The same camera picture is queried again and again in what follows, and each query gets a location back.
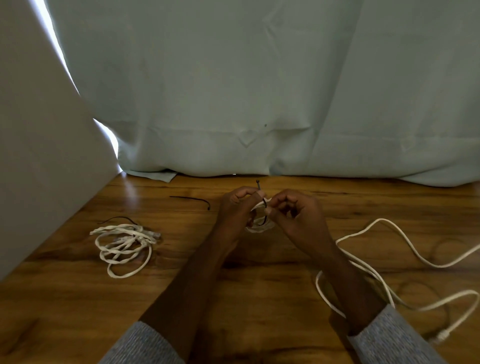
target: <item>wall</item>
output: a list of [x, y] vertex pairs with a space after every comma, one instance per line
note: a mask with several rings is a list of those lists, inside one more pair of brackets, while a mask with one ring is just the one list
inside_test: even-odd
[[0, 55], [2, 279], [118, 170], [26, 0], [0, 1]]

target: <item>gray sleeve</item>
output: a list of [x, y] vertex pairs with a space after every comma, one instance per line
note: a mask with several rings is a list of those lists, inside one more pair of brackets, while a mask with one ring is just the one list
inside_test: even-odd
[[348, 339], [363, 364], [446, 364], [391, 305]]
[[100, 364], [185, 364], [158, 332], [137, 321], [100, 360]]

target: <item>white cable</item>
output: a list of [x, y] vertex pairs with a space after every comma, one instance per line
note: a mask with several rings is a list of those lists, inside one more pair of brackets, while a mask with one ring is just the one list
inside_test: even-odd
[[[152, 256], [152, 244], [156, 243], [156, 240], [160, 238], [161, 234], [158, 232], [144, 230], [143, 226], [132, 225], [132, 224], [121, 224], [121, 225], [111, 225], [104, 226], [98, 229], [95, 229], [90, 232], [90, 235], [100, 234], [95, 239], [95, 245], [100, 249], [100, 259], [108, 263], [107, 273], [112, 278], [127, 278], [131, 277], [134, 274], [140, 272], [144, 266], [150, 260]], [[126, 234], [127, 236], [122, 236], [116, 239], [114, 242], [107, 245], [100, 245], [100, 238], [108, 235], [119, 235]], [[140, 246], [135, 249], [130, 249], [130, 247], [135, 243], [139, 243]], [[112, 272], [111, 267], [113, 264], [125, 264], [135, 259], [137, 255], [144, 249], [148, 247], [148, 256], [144, 263], [138, 267], [133, 272], [124, 274], [123, 276], [117, 276]], [[113, 258], [105, 258], [106, 255], [114, 254]], [[121, 255], [129, 255], [130, 257], [117, 260]]]
[[[417, 250], [415, 249], [415, 247], [413, 246], [412, 242], [410, 241], [410, 239], [405, 235], [405, 233], [396, 225], [394, 224], [393, 222], [391, 222], [390, 220], [387, 220], [385, 218], [378, 218], [377, 220], [375, 220], [374, 222], [372, 222], [370, 225], [368, 225], [366, 228], [364, 228], [362, 231], [359, 231], [359, 232], [356, 232], [354, 234], [350, 234], [350, 235], [347, 235], [347, 236], [344, 236], [343, 238], [340, 238], [336, 241], [336, 244], [338, 245], [339, 242], [341, 242], [342, 240], [345, 240], [345, 239], [348, 239], [352, 236], [357, 236], [357, 235], [361, 235], [363, 234], [364, 232], [368, 231], [373, 225], [375, 225], [377, 222], [379, 221], [386, 221], [388, 222], [389, 224], [392, 224], [397, 230], [398, 232], [400, 233], [400, 235], [402, 235], [402, 237], [405, 239], [405, 241], [407, 242], [407, 244], [409, 245], [410, 249], [413, 251], [413, 254], [415, 254], [423, 263], [431, 266], [431, 267], [434, 267], [434, 268], [447, 268], [447, 267], [451, 267], [453, 266], [454, 264], [458, 263], [459, 261], [465, 259], [467, 256], [469, 256], [470, 254], [474, 253], [475, 251], [479, 250], [480, 249], [480, 244], [476, 245], [475, 247], [469, 249], [468, 251], [466, 251], [465, 253], [463, 253], [462, 255], [460, 255], [457, 259], [453, 260], [452, 262], [450, 263], [447, 263], [447, 264], [443, 264], [443, 265], [437, 265], [437, 264], [433, 264], [431, 262], [429, 262], [428, 260], [426, 260], [425, 258], [423, 258], [419, 252], [417, 252]], [[400, 297], [398, 297], [395, 292], [385, 283], [384, 279], [382, 278], [382, 276], [375, 270], [373, 269], [370, 265], [368, 265], [367, 263], [365, 263], [363, 260], [357, 258], [356, 256], [350, 254], [349, 252], [343, 250], [342, 248], [339, 248], [343, 253], [345, 253], [345, 255], [347, 255], [349, 257], [349, 260], [350, 260], [350, 263], [353, 264], [354, 266], [356, 266], [357, 268], [369, 273], [371, 276], [373, 276], [376, 280], [378, 280], [379, 282], [382, 283], [384, 289], [385, 289], [385, 293], [387, 294], [387, 297], [388, 297], [388, 300], [390, 302], [390, 304], [395, 308], [395, 303], [394, 303], [394, 298], [402, 305], [404, 305], [405, 307], [407, 307], [408, 309], [410, 310], [413, 310], [413, 311], [429, 311], [429, 310], [433, 310], [434, 308], [437, 308], [437, 307], [440, 307], [440, 306], [443, 306], [444, 304], [447, 304], [453, 300], [456, 300], [457, 298], [460, 298], [460, 297], [463, 297], [463, 296], [470, 296], [470, 295], [473, 295], [473, 296], [476, 296], [475, 298], [475, 301], [472, 303], [472, 305], [470, 306], [470, 308], [465, 311], [465, 313], [460, 316], [460, 318], [455, 321], [453, 324], [451, 324], [449, 327], [447, 327], [446, 329], [440, 331], [436, 337], [434, 337], [432, 340], [431, 340], [431, 343], [434, 343], [434, 344], [440, 344], [442, 341], [446, 340], [448, 338], [448, 336], [450, 335], [450, 333], [455, 330], [460, 324], [462, 324], [472, 313], [473, 311], [475, 311], [475, 309], [477, 308], [479, 302], [480, 302], [480, 294], [474, 290], [465, 290], [465, 291], [460, 291], [460, 292], [457, 292], [455, 294], [452, 294], [451, 296], [448, 296], [448, 297], [445, 297], [437, 302], [434, 302], [430, 305], [427, 305], [427, 306], [424, 306], [424, 307], [414, 307], [414, 306], [410, 306], [409, 304], [407, 304], [406, 302], [404, 302], [402, 299], [400, 299]], [[324, 293], [322, 292], [322, 290], [320, 289], [320, 286], [318, 284], [318, 279], [320, 278], [320, 276], [322, 275], [322, 271], [318, 272], [316, 278], [315, 278], [315, 286], [317, 288], [317, 291], [318, 293], [320, 294], [321, 298], [325, 301], [325, 303], [327, 305], [330, 306], [330, 308], [332, 310], [334, 310], [335, 312], [337, 312], [339, 315], [345, 317], [345, 314], [343, 312], [341, 312], [338, 308], [336, 308], [328, 299], [327, 297], [324, 295]]]
[[[270, 202], [271, 198], [268, 198], [268, 199], [265, 199], [265, 202]], [[251, 209], [250, 211], [253, 211], [257, 208], [265, 208], [265, 203], [262, 201], [262, 202], [259, 202], [255, 205], [255, 207], [253, 209]], [[254, 221], [253, 221], [253, 226], [252, 227], [245, 227], [245, 229], [247, 229], [249, 232], [264, 232], [265, 230], [269, 230], [271, 228], [273, 228], [275, 226], [275, 223], [270, 220], [269, 218], [267, 219], [267, 221], [265, 222], [265, 224], [262, 225], [263, 221], [265, 220], [265, 217], [263, 218], [256, 218]]]

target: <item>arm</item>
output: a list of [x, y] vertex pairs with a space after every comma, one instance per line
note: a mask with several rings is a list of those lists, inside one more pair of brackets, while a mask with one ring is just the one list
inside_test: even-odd
[[445, 363], [392, 306], [383, 302], [337, 247], [316, 198], [285, 190], [272, 198], [265, 212], [321, 267], [340, 301], [354, 335], [349, 340], [363, 363]]
[[133, 325], [137, 330], [127, 332], [102, 363], [187, 361], [220, 267], [236, 247], [240, 232], [251, 223], [250, 210], [264, 196], [263, 191], [254, 187], [241, 187], [224, 195], [215, 226], [205, 242], [140, 317], [140, 322]]

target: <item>wooden surface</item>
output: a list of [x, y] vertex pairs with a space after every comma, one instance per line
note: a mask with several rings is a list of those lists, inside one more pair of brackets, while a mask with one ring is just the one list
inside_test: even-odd
[[[97, 362], [202, 242], [221, 195], [255, 185], [255, 179], [178, 176], [164, 183], [123, 174], [115, 178], [0, 283], [0, 362]], [[436, 263], [480, 242], [478, 185], [447, 189], [393, 180], [260, 179], [270, 196], [295, 188], [319, 197], [334, 238], [383, 217], [397, 223], [420, 254]], [[170, 195], [204, 198], [212, 208], [207, 211], [204, 202]], [[98, 222], [118, 215], [163, 234], [149, 264], [127, 279], [107, 275], [89, 236]], [[427, 304], [463, 289], [480, 291], [480, 254], [434, 270], [381, 224], [341, 244], [377, 268], [411, 304]], [[115, 271], [139, 266], [140, 258]], [[331, 310], [313, 286], [316, 272], [278, 228], [245, 233], [220, 273], [191, 362], [351, 363], [351, 353], [331, 327]], [[426, 334], [444, 327], [470, 303], [465, 298], [428, 313], [400, 311]], [[479, 328], [476, 311], [438, 351], [452, 364], [476, 362]]]

